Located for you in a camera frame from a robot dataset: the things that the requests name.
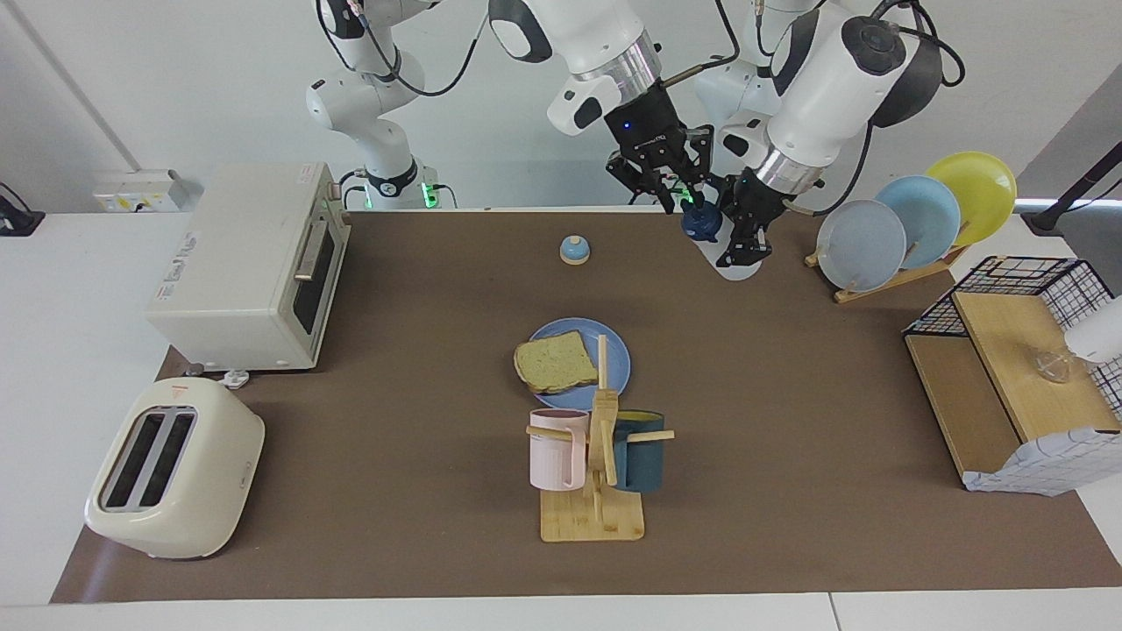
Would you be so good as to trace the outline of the pink ribbed mug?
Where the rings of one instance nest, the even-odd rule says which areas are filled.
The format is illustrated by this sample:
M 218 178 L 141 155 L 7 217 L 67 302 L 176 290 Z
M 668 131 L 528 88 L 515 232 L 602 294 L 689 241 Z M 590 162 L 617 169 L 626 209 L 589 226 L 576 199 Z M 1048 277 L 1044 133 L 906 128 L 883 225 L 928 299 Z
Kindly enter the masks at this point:
M 561 431 L 561 438 L 528 436 L 528 482 L 554 492 L 580 490 L 586 483 L 586 435 L 590 415 L 582 410 L 540 408 L 528 424 Z

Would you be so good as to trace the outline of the black clamp mount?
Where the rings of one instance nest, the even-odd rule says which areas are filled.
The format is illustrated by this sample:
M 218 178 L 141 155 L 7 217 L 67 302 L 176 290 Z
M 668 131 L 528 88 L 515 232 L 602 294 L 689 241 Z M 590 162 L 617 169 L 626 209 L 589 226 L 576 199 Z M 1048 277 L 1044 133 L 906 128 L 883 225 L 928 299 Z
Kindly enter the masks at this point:
M 28 237 L 43 223 L 46 212 L 33 210 L 24 196 L 0 181 L 0 237 Z

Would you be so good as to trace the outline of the toasted bread slice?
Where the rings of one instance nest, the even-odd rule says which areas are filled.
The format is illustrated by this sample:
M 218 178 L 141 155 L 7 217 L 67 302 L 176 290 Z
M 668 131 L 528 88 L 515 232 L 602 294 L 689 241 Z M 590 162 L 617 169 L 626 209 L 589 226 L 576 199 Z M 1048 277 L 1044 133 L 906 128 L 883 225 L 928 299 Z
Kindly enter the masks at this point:
M 591 385 L 600 376 L 582 336 L 574 330 L 518 344 L 514 366 L 533 393 L 562 393 Z

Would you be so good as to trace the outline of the translucent seasoning bottle blue cap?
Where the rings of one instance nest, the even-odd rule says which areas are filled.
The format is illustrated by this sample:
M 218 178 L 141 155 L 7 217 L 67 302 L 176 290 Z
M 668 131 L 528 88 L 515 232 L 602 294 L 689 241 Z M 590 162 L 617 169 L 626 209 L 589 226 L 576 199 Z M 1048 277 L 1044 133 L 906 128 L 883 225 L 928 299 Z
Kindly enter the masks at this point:
M 747 267 L 741 268 L 718 268 L 717 267 L 717 256 L 721 248 L 717 245 L 717 234 L 721 226 L 737 226 L 741 227 L 742 234 L 744 235 L 745 249 L 744 254 L 747 255 Z M 724 278 L 732 280 L 733 282 L 741 282 L 741 280 L 749 278 L 754 275 L 760 267 L 762 262 L 749 262 L 749 225 L 746 221 L 741 223 L 734 223 L 734 221 L 724 211 L 710 201 L 705 201 L 705 203 L 697 210 L 684 210 L 684 214 L 681 218 L 682 231 L 695 243 L 702 252 L 705 259 L 712 265 L 712 268 Z

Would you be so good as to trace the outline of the blue round plate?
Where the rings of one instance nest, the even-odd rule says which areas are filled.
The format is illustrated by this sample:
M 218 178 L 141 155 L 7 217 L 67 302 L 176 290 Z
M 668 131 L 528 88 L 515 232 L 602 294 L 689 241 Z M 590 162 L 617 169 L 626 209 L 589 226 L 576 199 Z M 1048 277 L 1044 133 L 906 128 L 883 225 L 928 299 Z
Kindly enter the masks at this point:
M 561 318 L 542 326 L 528 341 L 553 337 L 568 331 L 577 331 L 581 335 L 586 351 L 589 353 L 594 365 L 600 366 L 600 353 L 598 351 L 598 339 L 604 336 L 607 340 L 607 365 L 608 386 L 622 394 L 628 386 L 629 375 L 632 375 L 632 358 L 629 358 L 628 346 L 620 339 L 620 336 L 600 321 L 589 318 Z M 592 410 L 594 392 L 597 385 L 581 385 L 565 390 L 562 393 L 536 393 L 536 397 L 550 408 L 569 408 L 569 410 Z

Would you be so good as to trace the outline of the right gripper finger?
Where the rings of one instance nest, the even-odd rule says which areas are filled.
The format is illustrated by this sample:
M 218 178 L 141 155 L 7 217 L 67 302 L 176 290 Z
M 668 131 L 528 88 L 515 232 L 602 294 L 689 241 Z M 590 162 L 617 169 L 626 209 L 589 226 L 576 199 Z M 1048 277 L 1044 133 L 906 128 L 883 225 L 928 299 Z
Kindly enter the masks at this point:
M 641 195 L 654 196 L 666 214 L 675 212 L 677 201 L 673 184 L 678 175 L 665 167 L 638 167 L 624 156 L 610 156 L 607 161 L 607 172 L 629 190 L 628 205 L 633 205 Z
M 678 204 L 682 210 L 697 210 L 705 203 L 703 188 L 712 170 L 714 126 L 675 127 L 675 186 Z

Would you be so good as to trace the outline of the cream two-slot toaster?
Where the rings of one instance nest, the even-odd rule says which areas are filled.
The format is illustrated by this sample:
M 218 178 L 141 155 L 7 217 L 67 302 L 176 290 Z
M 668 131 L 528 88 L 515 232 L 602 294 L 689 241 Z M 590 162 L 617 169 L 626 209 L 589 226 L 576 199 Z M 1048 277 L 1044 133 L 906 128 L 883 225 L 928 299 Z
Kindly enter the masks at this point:
M 157 379 L 96 472 L 85 524 L 153 558 L 217 554 L 242 514 L 265 436 L 263 419 L 214 379 Z

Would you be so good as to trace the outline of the white toaster oven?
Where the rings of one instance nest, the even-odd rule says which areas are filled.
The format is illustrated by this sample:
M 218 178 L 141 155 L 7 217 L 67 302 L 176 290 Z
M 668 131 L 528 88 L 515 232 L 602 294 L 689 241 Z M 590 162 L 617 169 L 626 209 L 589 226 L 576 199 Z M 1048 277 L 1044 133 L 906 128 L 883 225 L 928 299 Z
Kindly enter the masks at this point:
M 145 319 L 206 372 L 316 367 L 350 227 L 322 161 L 227 164 Z

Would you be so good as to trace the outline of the brown table mat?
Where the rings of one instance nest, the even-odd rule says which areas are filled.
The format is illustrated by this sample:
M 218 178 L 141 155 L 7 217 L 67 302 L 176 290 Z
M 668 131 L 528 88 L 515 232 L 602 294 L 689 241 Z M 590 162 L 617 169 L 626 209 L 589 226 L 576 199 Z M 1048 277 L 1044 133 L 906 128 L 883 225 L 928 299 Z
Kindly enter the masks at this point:
M 951 278 L 837 305 L 802 263 L 817 230 L 778 220 L 728 282 L 660 212 L 356 213 L 318 368 L 238 393 L 266 440 L 224 550 L 85 531 L 53 600 L 1122 585 L 1075 493 L 962 488 L 901 336 Z M 677 435 L 640 542 L 540 539 L 513 351 L 565 316 L 620 335 L 620 404 Z

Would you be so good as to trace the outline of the white power strip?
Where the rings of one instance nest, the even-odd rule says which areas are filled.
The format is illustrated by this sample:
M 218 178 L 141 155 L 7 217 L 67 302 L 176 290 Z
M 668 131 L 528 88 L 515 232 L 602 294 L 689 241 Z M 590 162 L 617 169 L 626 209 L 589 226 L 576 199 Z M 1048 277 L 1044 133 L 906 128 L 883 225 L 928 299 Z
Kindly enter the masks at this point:
M 188 205 L 188 191 L 173 170 L 101 172 L 92 196 L 111 213 L 181 212 Z

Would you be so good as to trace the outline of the light blue plate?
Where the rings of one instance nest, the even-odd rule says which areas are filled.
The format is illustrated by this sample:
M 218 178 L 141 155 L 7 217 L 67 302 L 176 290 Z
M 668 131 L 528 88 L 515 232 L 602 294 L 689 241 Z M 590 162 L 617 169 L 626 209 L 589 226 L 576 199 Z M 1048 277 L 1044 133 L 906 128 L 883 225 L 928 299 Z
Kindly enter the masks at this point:
M 905 229 L 902 269 L 916 269 L 946 256 L 959 232 L 962 212 L 956 196 L 942 182 L 910 175 L 890 182 L 874 196 L 888 205 Z

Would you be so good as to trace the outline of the grey plate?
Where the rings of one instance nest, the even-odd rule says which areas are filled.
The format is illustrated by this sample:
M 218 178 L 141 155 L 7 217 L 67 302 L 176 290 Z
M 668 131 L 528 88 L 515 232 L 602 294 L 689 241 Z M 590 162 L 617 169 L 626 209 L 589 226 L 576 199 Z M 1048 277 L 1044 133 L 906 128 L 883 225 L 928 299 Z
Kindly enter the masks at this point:
M 905 229 L 888 205 L 875 200 L 845 202 L 826 216 L 828 234 L 819 267 L 838 289 L 881 287 L 905 258 Z

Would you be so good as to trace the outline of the wooden mug tree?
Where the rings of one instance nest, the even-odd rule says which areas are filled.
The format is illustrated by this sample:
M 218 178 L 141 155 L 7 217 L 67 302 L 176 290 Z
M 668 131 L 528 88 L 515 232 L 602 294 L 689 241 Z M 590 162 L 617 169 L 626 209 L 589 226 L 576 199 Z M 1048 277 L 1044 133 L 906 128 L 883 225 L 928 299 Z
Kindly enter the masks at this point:
M 607 337 L 598 339 L 598 384 L 592 415 L 586 431 L 528 424 L 526 435 L 560 441 L 572 448 L 572 466 L 585 464 L 583 486 L 573 481 L 565 490 L 540 492 L 542 542 L 637 542 L 645 534 L 642 495 L 617 488 L 614 463 L 614 426 L 620 401 L 608 386 Z

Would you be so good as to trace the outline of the yellow plate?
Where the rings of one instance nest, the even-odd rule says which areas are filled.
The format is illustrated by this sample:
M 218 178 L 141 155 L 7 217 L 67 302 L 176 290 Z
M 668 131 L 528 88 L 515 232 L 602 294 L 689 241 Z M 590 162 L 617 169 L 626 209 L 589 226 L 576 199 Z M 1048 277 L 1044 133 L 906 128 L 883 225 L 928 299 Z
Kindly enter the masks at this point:
M 953 248 L 990 238 L 1015 208 L 1017 181 L 997 156 L 980 150 L 950 154 L 923 174 L 949 188 L 959 204 L 959 228 Z

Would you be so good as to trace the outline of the wooden plate rack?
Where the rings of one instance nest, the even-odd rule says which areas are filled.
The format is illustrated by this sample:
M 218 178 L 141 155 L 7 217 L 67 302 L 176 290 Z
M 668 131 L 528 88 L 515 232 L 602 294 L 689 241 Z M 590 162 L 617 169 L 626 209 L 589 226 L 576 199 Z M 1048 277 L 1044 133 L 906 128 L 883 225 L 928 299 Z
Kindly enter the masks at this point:
M 818 266 L 819 256 L 825 252 L 825 243 L 827 240 L 827 235 L 828 230 L 826 226 L 822 225 L 819 228 L 819 232 L 817 236 L 816 249 L 813 249 L 813 252 L 811 252 L 811 254 L 806 256 L 806 258 L 803 259 L 803 264 L 806 265 L 806 267 Z M 898 269 L 896 273 L 891 278 L 889 278 L 886 283 L 884 283 L 881 287 L 874 290 L 857 292 L 855 291 L 855 284 L 850 283 L 849 285 L 846 285 L 846 287 L 843 287 L 842 290 L 837 290 L 836 292 L 834 292 L 833 300 L 836 303 L 844 304 L 867 295 L 873 295 L 874 293 L 900 287 L 900 285 L 903 285 L 905 283 L 916 282 L 916 280 L 929 277 L 942 271 L 948 271 L 950 269 L 951 265 L 956 260 L 958 260 L 959 257 L 962 257 L 962 255 L 969 248 L 971 248 L 969 245 L 954 246 L 949 249 L 949 252 L 946 252 L 946 255 L 942 256 L 941 259 L 934 260 L 934 263 L 927 266 L 911 268 L 911 269 Z

